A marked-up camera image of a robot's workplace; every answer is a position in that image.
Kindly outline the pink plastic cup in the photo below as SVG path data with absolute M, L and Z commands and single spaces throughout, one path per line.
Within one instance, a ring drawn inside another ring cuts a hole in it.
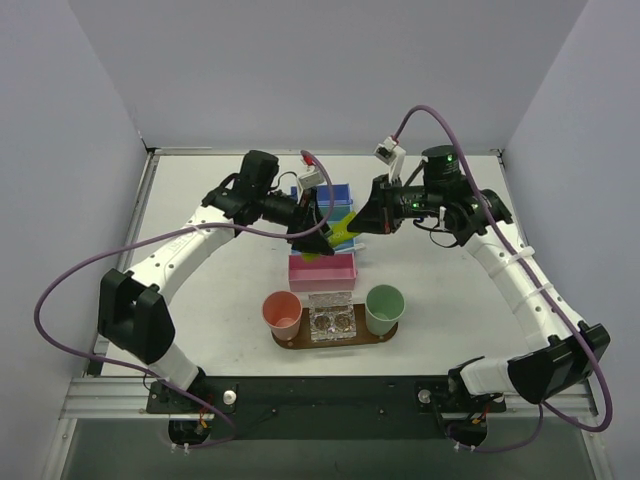
M 295 338 L 300 329 L 303 306 L 300 299 L 291 292 L 277 291 L 270 294 L 262 305 L 262 316 L 279 340 Z

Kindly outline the green plastic cup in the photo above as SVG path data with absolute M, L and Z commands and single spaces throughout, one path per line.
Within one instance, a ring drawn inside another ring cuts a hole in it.
M 386 335 L 404 314 L 406 302 L 394 286 L 373 287 L 365 298 L 365 322 L 371 334 Z

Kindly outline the yellow-green toothpaste tube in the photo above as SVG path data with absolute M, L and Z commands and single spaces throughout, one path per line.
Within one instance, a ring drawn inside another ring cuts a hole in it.
M 356 212 L 346 207 L 335 208 L 328 214 L 327 208 L 321 209 L 326 224 L 316 232 L 294 241 L 293 250 L 299 252 L 305 261 L 313 261 L 320 256 L 333 256 L 342 253 L 353 243 L 357 233 L 348 230 L 349 223 Z

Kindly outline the clear textured plastic box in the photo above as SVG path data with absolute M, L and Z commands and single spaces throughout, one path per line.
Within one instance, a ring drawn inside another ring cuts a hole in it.
M 355 311 L 350 292 L 311 294 L 308 308 L 312 342 L 346 340 L 356 336 Z

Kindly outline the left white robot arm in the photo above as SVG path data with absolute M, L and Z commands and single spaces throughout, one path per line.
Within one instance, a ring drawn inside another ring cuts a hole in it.
M 263 219 L 286 227 L 282 239 L 302 253 L 331 256 L 330 228 L 317 202 L 317 188 L 331 182 L 308 151 L 298 177 L 301 196 L 293 200 L 272 185 L 279 160 L 251 150 L 239 172 L 228 175 L 202 199 L 182 229 L 157 237 L 160 248 L 121 272 L 110 270 L 100 283 L 98 331 L 139 360 L 149 374 L 171 383 L 169 398 L 183 411 L 204 402 L 201 369 L 175 342 L 168 305 L 186 280 L 219 248 Z

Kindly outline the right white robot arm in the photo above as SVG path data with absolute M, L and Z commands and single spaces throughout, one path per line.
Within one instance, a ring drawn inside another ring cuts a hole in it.
M 355 233 L 387 235 L 406 219 L 431 218 L 483 267 L 517 319 L 527 352 L 478 358 L 449 373 L 469 397 L 515 392 L 540 404 L 590 376 L 610 344 L 607 330 L 588 325 L 561 298 L 525 245 L 512 214 L 490 189 L 479 189 L 466 159 L 451 145 L 425 150 L 420 186 L 403 183 L 405 150 L 392 138 L 375 150 L 389 171 L 375 177 L 365 205 L 349 223 Z

